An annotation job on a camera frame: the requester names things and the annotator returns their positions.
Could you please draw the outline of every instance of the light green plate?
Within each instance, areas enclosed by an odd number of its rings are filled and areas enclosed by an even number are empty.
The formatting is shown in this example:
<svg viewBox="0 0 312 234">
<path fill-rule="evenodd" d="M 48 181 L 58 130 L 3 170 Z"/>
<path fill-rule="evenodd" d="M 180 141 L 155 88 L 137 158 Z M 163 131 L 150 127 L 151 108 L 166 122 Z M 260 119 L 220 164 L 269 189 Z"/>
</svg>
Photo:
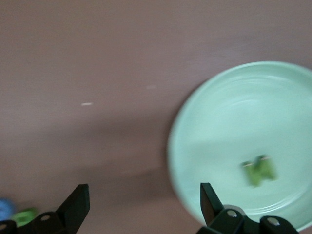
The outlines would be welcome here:
<svg viewBox="0 0 312 234">
<path fill-rule="evenodd" d="M 169 138 L 169 170 L 185 207 L 202 223 L 200 183 L 223 204 L 259 222 L 312 224 L 312 71 L 283 62 L 254 62 L 220 73 L 180 110 Z M 277 180 L 248 183 L 241 163 L 269 155 Z"/>
</svg>

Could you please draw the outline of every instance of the table surface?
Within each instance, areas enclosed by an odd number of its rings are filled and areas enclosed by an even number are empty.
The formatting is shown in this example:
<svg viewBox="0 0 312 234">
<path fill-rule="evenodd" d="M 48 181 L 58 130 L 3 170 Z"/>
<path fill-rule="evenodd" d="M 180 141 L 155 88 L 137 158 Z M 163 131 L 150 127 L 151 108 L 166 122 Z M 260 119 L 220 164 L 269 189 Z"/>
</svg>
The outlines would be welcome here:
<svg viewBox="0 0 312 234">
<path fill-rule="evenodd" d="M 177 111 L 233 66 L 312 68 L 311 12 L 310 0 L 5 0 L 0 196 L 48 211 L 88 183 L 78 233 L 195 233 L 167 171 Z"/>
</svg>

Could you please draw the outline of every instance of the green toy piece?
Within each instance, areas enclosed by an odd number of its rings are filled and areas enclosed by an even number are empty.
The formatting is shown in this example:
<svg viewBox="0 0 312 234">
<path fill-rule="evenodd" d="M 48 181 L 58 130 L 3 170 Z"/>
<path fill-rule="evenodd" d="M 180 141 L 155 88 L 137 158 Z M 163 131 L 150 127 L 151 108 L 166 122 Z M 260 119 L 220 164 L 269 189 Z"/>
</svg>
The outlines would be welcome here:
<svg viewBox="0 0 312 234">
<path fill-rule="evenodd" d="M 35 208 L 25 209 L 12 216 L 12 220 L 16 222 L 17 227 L 26 225 L 36 218 L 38 212 Z"/>
<path fill-rule="evenodd" d="M 244 162 L 243 167 L 250 183 L 256 187 L 261 185 L 263 179 L 277 179 L 272 160 L 266 155 L 259 156 L 256 164 L 250 161 Z"/>
</svg>

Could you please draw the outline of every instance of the white speck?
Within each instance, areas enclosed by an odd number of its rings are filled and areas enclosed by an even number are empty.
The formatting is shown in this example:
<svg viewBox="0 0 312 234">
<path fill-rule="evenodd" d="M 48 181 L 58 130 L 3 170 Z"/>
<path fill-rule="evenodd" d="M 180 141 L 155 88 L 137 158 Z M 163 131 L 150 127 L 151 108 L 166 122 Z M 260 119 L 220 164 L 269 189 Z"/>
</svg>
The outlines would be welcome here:
<svg viewBox="0 0 312 234">
<path fill-rule="evenodd" d="M 91 106 L 93 105 L 93 102 L 85 102 L 81 104 L 82 106 Z"/>
<path fill-rule="evenodd" d="M 146 89 L 155 89 L 156 88 L 156 85 L 148 85 L 146 86 Z"/>
</svg>

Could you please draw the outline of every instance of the plate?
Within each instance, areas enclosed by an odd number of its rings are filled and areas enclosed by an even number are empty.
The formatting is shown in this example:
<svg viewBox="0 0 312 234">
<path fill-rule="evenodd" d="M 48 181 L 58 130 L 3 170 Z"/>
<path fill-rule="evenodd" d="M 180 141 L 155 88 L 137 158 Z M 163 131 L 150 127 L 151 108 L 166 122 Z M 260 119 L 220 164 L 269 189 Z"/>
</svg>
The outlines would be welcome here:
<svg viewBox="0 0 312 234">
<path fill-rule="evenodd" d="M 242 163 L 267 155 L 277 179 L 249 182 Z M 200 183 L 254 221 L 312 225 L 312 71 L 275 61 L 234 67 L 202 84 L 185 102 L 168 142 L 171 182 L 200 222 Z"/>
</svg>

